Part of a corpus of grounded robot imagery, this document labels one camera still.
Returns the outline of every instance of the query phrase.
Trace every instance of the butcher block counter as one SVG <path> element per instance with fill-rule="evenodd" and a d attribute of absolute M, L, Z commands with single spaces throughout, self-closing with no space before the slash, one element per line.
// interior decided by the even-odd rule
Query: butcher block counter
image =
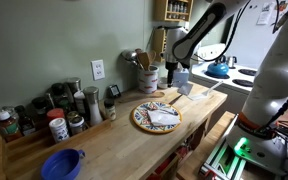
<path fill-rule="evenodd" d="M 179 97 L 177 89 L 158 90 L 165 93 L 162 98 L 120 103 L 123 99 L 141 95 L 138 90 L 125 92 L 116 99 L 116 120 L 106 120 L 56 145 L 50 141 L 48 130 L 39 135 L 30 135 L 31 140 L 35 140 L 33 142 L 21 138 L 7 143 L 4 154 L 6 177 L 40 179 L 41 167 L 50 155 L 61 149 L 73 148 L 82 149 L 86 154 L 81 159 L 82 166 L 77 179 L 145 179 L 197 128 L 207 126 L 207 119 L 227 97 L 218 91 L 212 91 L 208 98 L 196 101 L 181 96 L 173 106 L 182 114 L 182 123 L 170 133 L 147 132 L 133 122 L 131 112 L 135 107 L 149 101 L 170 103 Z M 193 84 L 191 93 L 205 90 L 206 87 Z"/>

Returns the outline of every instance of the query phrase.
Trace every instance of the electrical outlet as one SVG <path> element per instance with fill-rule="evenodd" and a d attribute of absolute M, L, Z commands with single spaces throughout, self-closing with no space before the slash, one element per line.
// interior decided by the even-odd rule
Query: electrical outlet
<path fill-rule="evenodd" d="M 94 80 L 104 79 L 105 73 L 104 73 L 104 64 L 103 60 L 95 60 L 91 61 L 92 69 L 93 69 L 93 78 Z"/>

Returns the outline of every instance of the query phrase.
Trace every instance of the white cup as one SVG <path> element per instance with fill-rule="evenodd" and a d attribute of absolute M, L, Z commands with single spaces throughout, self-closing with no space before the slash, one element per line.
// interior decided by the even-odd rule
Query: white cup
<path fill-rule="evenodd" d="M 138 70 L 139 89 L 146 93 L 154 93 L 157 89 L 158 67 L 150 66 L 150 71 Z"/>

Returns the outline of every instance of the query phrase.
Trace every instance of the plate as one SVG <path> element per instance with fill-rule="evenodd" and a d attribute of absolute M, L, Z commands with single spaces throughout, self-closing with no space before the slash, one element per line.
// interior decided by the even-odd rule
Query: plate
<path fill-rule="evenodd" d="M 167 125 L 167 126 L 153 126 L 151 121 L 148 118 L 147 107 L 150 109 L 159 109 L 161 107 L 169 107 L 174 113 L 177 112 L 180 121 L 182 122 L 182 115 L 179 110 L 170 104 L 163 102 L 146 102 L 137 106 L 132 112 L 132 119 L 136 125 L 145 131 L 153 132 L 153 133 L 168 133 L 174 131 L 180 124 L 176 125 Z"/>

